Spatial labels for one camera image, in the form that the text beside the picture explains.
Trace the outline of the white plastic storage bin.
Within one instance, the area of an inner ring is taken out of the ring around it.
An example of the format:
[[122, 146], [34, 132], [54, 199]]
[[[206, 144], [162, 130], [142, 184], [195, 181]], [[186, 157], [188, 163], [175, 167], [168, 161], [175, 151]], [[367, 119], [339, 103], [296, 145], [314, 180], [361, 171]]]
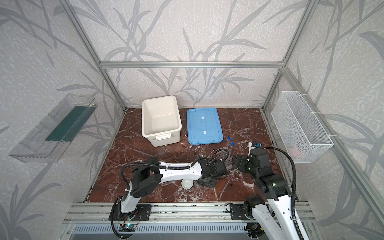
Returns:
[[181, 116], [175, 96], [142, 102], [142, 135], [154, 147], [180, 142], [181, 129]]

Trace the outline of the clear test tube rack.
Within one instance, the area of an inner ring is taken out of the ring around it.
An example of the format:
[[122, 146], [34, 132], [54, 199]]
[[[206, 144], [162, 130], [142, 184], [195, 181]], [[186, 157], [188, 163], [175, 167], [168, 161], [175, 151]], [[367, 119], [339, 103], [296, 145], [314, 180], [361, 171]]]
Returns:
[[231, 170], [232, 169], [232, 164], [233, 164], [233, 151], [232, 149], [227, 149], [227, 148], [222, 148], [222, 149], [218, 149], [215, 153], [214, 153], [214, 159], [215, 160], [219, 160], [221, 162], [224, 162], [227, 170]]

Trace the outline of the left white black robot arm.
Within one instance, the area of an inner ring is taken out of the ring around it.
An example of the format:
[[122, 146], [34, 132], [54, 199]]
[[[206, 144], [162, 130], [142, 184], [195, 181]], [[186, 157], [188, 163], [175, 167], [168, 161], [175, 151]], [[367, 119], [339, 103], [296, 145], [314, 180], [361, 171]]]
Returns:
[[126, 185], [120, 200], [122, 214], [133, 213], [141, 198], [146, 197], [158, 185], [171, 181], [191, 180], [214, 188], [217, 181], [227, 174], [224, 161], [213, 161], [199, 156], [191, 163], [171, 164], [151, 157], [145, 162], [133, 162], [121, 167], [119, 175]]

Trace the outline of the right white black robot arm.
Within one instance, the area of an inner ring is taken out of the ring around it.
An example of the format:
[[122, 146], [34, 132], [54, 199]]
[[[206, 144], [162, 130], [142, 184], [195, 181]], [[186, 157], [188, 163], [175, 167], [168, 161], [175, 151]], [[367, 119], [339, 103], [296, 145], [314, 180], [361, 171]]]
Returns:
[[[292, 186], [272, 170], [267, 150], [285, 155], [292, 166]], [[249, 143], [248, 156], [235, 155], [233, 168], [249, 174], [262, 191], [244, 201], [245, 215], [257, 221], [270, 240], [308, 240], [309, 236], [295, 207], [296, 168], [291, 156], [276, 147], [262, 147], [258, 142]]]

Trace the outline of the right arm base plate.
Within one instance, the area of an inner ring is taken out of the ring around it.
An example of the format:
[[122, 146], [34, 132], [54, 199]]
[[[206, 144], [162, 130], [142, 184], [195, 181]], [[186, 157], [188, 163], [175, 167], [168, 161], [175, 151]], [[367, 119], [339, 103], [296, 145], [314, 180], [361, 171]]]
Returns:
[[254, 220], [252, 214], [247, 214], [243, 204], [227, 203], [226, 211], [231, 215], [233, 221]]

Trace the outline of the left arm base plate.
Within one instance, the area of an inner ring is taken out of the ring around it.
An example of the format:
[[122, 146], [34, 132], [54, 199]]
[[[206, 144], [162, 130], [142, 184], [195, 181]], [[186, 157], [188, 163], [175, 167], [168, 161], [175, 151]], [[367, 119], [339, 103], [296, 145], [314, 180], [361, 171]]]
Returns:
[[109, 221], [148, 221], [152, 205], [139, 204], [136, 209], [129, 213], [121, 212], [121, 204], [115, 204], [109, 215]]

